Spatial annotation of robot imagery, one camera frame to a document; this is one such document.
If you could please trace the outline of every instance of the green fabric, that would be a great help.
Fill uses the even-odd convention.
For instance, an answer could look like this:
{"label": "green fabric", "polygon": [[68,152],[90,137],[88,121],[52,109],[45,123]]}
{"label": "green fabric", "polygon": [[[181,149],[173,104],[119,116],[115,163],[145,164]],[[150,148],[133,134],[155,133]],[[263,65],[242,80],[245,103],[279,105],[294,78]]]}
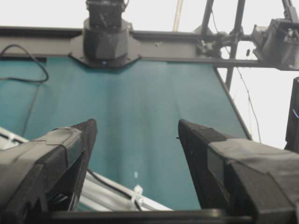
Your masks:
{"label": "green fabric", "polygon": [[46,65],[50,79],[39,89],[25,137],[94,118],[99,134],[90,168],[131,189],[140,184],[145,196],[172,209],[199,208],[176,139],[180,119],[245,137],[211,65],[138,61],[119,71],[91,70],[69,58]]}
{"label": "green fabric", "polygon": [[[31,61],[0,61],[0,77],[40,79],[43,71]],[[22,135],[38,85],[0,81],[0,126]]]}

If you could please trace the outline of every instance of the black metal frame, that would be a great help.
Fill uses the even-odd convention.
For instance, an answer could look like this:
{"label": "black metal frame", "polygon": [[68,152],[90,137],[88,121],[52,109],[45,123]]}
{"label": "black metal frame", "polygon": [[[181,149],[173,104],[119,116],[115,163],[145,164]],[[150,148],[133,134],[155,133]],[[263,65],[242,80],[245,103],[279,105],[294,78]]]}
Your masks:
{"label": "black metal frame", "polygon": [[150,211],[150,212],[53,212],[32,214],[26,223],[73,224],[230,224],[253,223],[249,216],[228,216],[225,211],[209,209],[200,211]]}

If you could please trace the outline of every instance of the white wall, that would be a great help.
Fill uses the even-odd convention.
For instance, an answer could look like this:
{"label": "white wall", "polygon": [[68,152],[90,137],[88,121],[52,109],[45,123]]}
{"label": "white wall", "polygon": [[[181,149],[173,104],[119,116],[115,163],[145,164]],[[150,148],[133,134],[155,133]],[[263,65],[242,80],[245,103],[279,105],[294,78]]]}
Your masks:
{"label": "white wall", "polygon": [[[179,31],[193,31],[202,21],[206,0],[185,0]],[[299,9],[299,1],[293,1]],[[130,0],[123,17],[136,30],[171,31],[177,0]],[[88,17],[84,0],[11,0],[0,3],[0,25],[81,28]],[[215,0],[214,13],[217,27],[230,32],[234,26],[237,0]],[[272,18],[283,18],[281,0],[248,0],[243,18],[244,33],[250,34],[254,24],[268,26]],[[209,27],[215,31],[212,20]],[[246,58],[253,44],[242,42],[238,58]],[[284,147],[292,79],[297,72],[275,69],[241,68],[251,93],[251,99],[260,123],[262,142]],[[225,69],[220,72],[225,78]],[[247,93],[238,73],[234,72],[231,95],[246,123],[258,140],[256,123],[249,112]]]}

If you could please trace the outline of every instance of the table surface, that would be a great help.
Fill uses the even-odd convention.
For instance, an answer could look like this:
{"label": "table surface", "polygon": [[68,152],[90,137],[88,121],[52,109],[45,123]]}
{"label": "table surface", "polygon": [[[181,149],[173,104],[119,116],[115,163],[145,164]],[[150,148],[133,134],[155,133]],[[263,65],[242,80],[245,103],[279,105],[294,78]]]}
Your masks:
{"label": "table surface", "polygon": [[[48,82],[0,82],[0,126],[34,139],[90,118],[98,136],[90,168],[175,210],[200,208],[178,136],[178,121],[246,137],[209,64],[138,61],[92,70],[66,57],[44,63]],[[1,61],[0,77],[41,78],[31,61]]]}

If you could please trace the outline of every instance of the vertical metal pole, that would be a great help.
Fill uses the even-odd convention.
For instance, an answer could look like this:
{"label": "vertical metal pole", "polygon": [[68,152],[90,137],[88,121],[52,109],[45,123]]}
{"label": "vertical metal pole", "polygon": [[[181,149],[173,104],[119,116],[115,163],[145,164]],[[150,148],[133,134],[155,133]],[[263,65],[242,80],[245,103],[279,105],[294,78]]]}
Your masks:
{"label": "vertical metal pole", "polygon": [[201,35],[203,37],[207,33],[207,28],[209,25],[213,4],[214,4],[214,0],[206,1],[206,9],[205,9],[204,18],[202,19],[202,24],[201,24]]}
{"label": "vertical metal pole", "polygon": [[[245,8],[245,0],[239,0],[238,7],[237,7],[237,13],[235,16],[234,33],[238,33],[242,28],[242,19],[243,19],[244,8]],[[229,55],[229,58],[231,58],[231,59],[235,59],[235,56],[237,54],[238,41],[239,41],[238,37],[236,37],[235,42],[231,46],[230,55]],[[228,72],[226,75],[226,81],[225,81],[228,90],[230,89],[230,86],[232,83],[233,72],[234,72],[233,67],[228,68]]]}
{"label": "vertical metal pole", "polygon": [[175,15],[175,18],[174,18],[173,29],[172,29],[173,32],[178,32],[178,27],[179,27],[179,22],[180,22],[180,19],[181,19],[183,3],[184,3],[184,0],[178,0],[176,15]]}

